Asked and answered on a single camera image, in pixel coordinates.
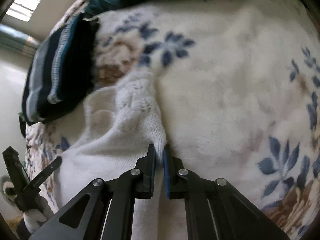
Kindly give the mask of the white knitted sweater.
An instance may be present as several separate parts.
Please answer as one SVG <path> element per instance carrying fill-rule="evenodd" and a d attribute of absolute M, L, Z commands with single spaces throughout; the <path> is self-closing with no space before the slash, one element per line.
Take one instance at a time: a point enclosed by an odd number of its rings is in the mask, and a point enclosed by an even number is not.
<path fill-rule="evenodd" d="M 154 74 L 148 68 L 127 73 L 114 86 L 90 94 L 84 101 L 85 128 L 61 154 L 54 173 L 54 198 L 64 206 L 95 178 L 111 180 L 135 166 L 148 145 L 164 149 L 165 130 L 156 102 Z M 155 188 L 149 200 L 138 200 L 133 219 L 134 239 L 186 239 L 183 202 L 164 195 L 162 158 L 156 157 Z"/>

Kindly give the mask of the navy striped folded garment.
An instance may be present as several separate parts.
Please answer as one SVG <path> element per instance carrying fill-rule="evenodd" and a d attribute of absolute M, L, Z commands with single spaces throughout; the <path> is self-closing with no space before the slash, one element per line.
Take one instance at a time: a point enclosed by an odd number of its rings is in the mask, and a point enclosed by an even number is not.
<path fill-rule="evenodd" d="M 22 113 L 29 126 L 65 116 L 93 90 L 93 47 L 98 29 L 98 20 L 79 14 L 41 43 L 22 98 Z"/>

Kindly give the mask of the floral fleece bed blanket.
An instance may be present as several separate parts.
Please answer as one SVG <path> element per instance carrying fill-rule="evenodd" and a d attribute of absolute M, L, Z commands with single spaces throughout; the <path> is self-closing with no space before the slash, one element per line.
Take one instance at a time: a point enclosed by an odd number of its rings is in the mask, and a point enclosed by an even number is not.
<path fill-rule="evenodd" d="M 202 178 L 225 178 L 301 239 L 319 213 L 319 39 L 304 5 L 164 0 L 96 20 L 92 93 L 151 70 L 172 154 Z M 84 101 L 27 127 L 30 178 L 80 138 Z"/>

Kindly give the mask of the teal curtain left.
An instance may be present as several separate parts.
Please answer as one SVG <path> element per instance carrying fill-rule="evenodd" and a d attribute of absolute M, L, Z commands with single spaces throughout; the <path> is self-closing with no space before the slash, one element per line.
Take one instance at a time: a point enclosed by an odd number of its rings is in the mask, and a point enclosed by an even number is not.
<path fill-rule="evenodd" d="M 40 41 L 10 26 L 0 25 L 1 48 L 11 49 L 28 57 L 33 57 Z"/>

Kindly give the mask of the window with metal bars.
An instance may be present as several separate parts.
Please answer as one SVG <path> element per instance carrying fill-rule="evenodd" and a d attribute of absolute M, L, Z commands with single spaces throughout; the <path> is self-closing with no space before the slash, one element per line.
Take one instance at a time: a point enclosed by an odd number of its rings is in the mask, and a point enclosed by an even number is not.
<path fill-rule="evenodd" d="M 41 0 L 14 0 L 6 15 L 28 22 Z"/>

